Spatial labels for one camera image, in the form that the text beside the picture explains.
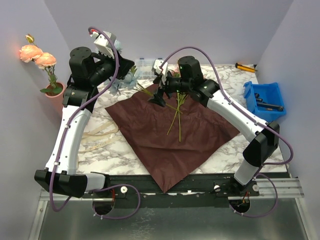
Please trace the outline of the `beige printed ribbon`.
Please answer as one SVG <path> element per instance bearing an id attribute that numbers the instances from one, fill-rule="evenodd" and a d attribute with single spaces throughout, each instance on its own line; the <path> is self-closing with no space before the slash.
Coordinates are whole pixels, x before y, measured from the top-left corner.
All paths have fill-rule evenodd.
<path id="1" fill-rule="evenodd" d="M 121 139 L 116 133 L 119 132 L 118 125 L 113 120 L 108 120 L 99 127 L 84 132 L 80 141 L 80 147 L 76 159 L 76 167 L 79 168 L 80 155 L 102 149 Z"/>

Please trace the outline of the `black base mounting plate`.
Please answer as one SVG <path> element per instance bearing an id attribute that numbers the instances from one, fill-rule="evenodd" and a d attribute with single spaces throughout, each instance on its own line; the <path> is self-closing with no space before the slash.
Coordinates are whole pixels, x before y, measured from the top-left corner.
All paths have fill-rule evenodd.
<path id="1" fill-rule="evenodd" d="M 169 190 L 162 190 L 151 175 L 109 175 L 107 186 L 115 187 L 115 204 L 118 208 L 228 208 L 229 197 L 260 197 L 253 185 L 237 190 L 231 187 L 232 174 L 189 174 Z"/>

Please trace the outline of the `blue plastic bin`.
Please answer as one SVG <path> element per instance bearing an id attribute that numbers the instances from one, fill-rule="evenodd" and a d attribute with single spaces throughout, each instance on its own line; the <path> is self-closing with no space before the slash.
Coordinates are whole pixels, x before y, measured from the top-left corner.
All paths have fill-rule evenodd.
<path id="1" fill-rule="evenodd" d="M 286 115 L 287 112 L 285 104 L 277 82 L 268 84 L 254 84 L 251 81 L 248 81 L 243 85 L 243 87 L 243 97 L 246 101 L 246 107 L 255 116 L 266 120 L 267 122 L 272 122 Z M 268 104 L 283 106 L 284 110 L 267 110 L 264 107 L 258 107 L 255 94 L 259 94 L 259 97 Z"/>

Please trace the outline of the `black tool in bin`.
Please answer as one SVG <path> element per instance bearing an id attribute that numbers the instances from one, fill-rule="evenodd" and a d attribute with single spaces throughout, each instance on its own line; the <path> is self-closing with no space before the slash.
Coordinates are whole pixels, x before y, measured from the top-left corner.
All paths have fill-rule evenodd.
<path id="1" fill-rule="evenodd" d="M 266 108 L 268 111 L 269 110 L 276 110 L 279 112 L 284 111 L 284 107 L 282 105 L 275 105 L 275 104 L 269 104 L 263 101 L 262 98 L 260 98 L 260 95 L 258 93 L 254 94 L 255 100 L 256 100 L 256 105 L 261 108 Z"/>

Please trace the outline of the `pink cylindrical vase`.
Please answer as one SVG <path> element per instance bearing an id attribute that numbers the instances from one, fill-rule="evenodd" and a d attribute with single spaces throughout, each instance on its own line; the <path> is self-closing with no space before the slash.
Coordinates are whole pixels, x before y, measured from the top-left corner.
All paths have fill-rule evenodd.
<path id="1" fill-rule="evenodd" d="M 63 98 L 64 98 L 64 91 L 66 90 L 66 86 L 59 81 L 57 82 L 57 86 L 62 88 L 62 92 L 60 92 L 59 94 L 52 94 L 50 92 L 46 92 L 45 96 L 49 99 L 55 112 L 61 117 L 63 113 L 63 108 L 64 108 Z"/>

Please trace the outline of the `aluminium extrusion rail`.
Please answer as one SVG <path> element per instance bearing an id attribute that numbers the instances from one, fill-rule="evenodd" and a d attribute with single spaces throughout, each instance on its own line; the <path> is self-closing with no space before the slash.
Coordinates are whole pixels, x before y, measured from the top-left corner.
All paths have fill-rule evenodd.
<path id="1" fill-rule="evenodd" d="M 258 176 L 243 190 L 232 190 L 229 186 L 230 179 L 229 176 L 218 176 L 211 179 L 209 175 L 192 175 L 177 183 L 166 193 L 163 193 L 156 182 L 147 175 L 112 176 L 111 185 L 119 185 L 115 188 L 115 196 L 121 198 L 136 192 L 133 188 L 127 187 L 127 192 L 122 193 L 121 188 L 125 183 L 137 188 L 142 196 L 211 194 L 215 197 L 230 199 L 242 198 L 245 193 L 248 193 L 249 197 L 266 198 L 273 198 L 276 195 L 279 198 L 300 198 L 304 196 L 298 178 L 272 178 L 268 180 L 263 176 Z"/>

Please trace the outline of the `blue flower stem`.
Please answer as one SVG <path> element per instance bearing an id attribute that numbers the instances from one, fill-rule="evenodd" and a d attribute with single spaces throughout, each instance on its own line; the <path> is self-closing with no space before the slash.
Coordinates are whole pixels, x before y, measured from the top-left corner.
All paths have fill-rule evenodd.
<path id="1" fill-rule="evenodd" d="M 123 49 L 121 42 L 116 39 L 114 42 L 114 46 L 118 52 L 118 58 L 120 60 L 122 49 Z M 137 66 L 134 65 L 123 79 L 114 80 L 111 87 L 108 89 L 109 93 L 115 96 L 121 89 L 133 90 L 135 87 L 137 88 L 137 85 L 140 85 L 138 83 L 138 79 L 140 75 L 136 73 L 137 70 L 138 70 Z M 108 85 L 109 82 L 110 82 L 109 79 L 106 80 L 104 82 L 104 85 Z"/>

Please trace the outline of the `yellow black utility knife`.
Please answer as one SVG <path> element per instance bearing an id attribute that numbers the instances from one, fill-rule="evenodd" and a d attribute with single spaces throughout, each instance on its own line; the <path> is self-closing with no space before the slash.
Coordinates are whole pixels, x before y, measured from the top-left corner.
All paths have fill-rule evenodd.
<path id="1" fill-rule="evenodd" d="M 255 73 L 257 71 L 253 67 L 245 66 L 245 65 L 239 64 L 238 62 L 235 63 L 235 68 L 245 72 L 250 72 L 250 73 Z"/>

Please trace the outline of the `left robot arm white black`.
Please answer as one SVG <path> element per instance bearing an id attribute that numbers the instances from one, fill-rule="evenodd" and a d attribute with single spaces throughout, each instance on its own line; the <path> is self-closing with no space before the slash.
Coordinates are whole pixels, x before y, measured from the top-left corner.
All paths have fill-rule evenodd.
<path id="1" fill-rule="evenodd" d="M 36 170 L 34 180 L 47 192 L 81 198 L 94 191 L 104 198 L 111 185 L 103 173 L 77 174 L 77 157 L 84 133 L 97 101 L 98 86 L 116 75 L 124 79 L 134 61 L 92 52 L 88 47 L 76 47 L 70 52 L 71 75 L 63 93 L 60 129 L 52 154 L 43 170 Z"/>

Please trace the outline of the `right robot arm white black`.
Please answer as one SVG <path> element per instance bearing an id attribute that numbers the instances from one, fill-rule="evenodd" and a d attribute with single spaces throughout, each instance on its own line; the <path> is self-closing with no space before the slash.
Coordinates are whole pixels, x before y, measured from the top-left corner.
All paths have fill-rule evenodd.
<path id="1" fill-rule="evenodd" d="M 166 105 L 163 95 L 171 97 L 173 93 L 188 94 L 194 101 L 222 116 L 232 124 L 249 142 L 243 151 L 244 157 L 230 191 L 241 196 L 248 190 L 248 183 L 261 169 L 263 163 L 278 148 L 280 126 L 255 116 L 222 90 L 219 84 L 203 76 L 200 63 L 193 56 L 184 56 L 178 60 L 180 76 L 174 77 L 168 69 L 168 63 L 162 59 L 153 62 L 152 72 L 158 85 L 149 102 L 161 107 Z"/>

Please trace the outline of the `clear plastic organizer box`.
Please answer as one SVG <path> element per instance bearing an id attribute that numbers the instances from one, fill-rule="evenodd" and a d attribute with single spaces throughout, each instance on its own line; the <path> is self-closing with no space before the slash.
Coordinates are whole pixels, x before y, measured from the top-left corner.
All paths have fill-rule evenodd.
<path id="1" fill-rule="evenodd" d="M 153 72 L 154 63 L 160 65 L 162 58 L 139 58 L 135 60 L 136 71 L 134 78 L 136 80 L 153 80 L 156 75 Z"/>

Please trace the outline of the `pink bud flower stem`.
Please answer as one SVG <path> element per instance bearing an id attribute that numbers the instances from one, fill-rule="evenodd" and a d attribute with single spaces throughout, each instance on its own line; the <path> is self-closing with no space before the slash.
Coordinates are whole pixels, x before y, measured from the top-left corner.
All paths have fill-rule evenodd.
<path id="1" fill-rule="evenodd" d="M 181 114 L 182 114 L 182 111 L 180 110 L 181 106 L 185 103 L 186 99 L 188 97 L 188 94 L 187 93 L 180 93 L 180 92 L 177 92 L 177 97 L 176 97 L 176 108 L 175 108 L 175 114 L 174 114 L 174 117 L 173 117 L 173 120 L 171 122 L 171 125 L 167 131 L 167 135 L 169 135 L 176 119 L 178 121 L 178 136 L 179 136 L 179 142 L 181 142 L 181 134 L 182 134 L 182 129 L 181 129 Z"/>

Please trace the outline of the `peach rose flower stem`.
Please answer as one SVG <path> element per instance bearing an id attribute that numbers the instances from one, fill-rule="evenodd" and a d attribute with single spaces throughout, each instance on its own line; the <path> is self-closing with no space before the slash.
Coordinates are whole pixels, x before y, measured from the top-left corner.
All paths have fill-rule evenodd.
<path id="1" fill-rule="evenodd" d="M 19 50 L 19 58 L 24 63 L 33 62 L 39 69 L 46 72 L 48 76 L 49 85 L 46 88 L 40 90 L 48 96 L 57 96 L 63 92 L 63 85 L 58 83 L 58 77 L 55 74 L 55 66 L 57 64 L 56 58 L 49 52 L 43 52 L 35 44 L 35 38 L 26 34 L 25 39 L 28 42 Z"/>

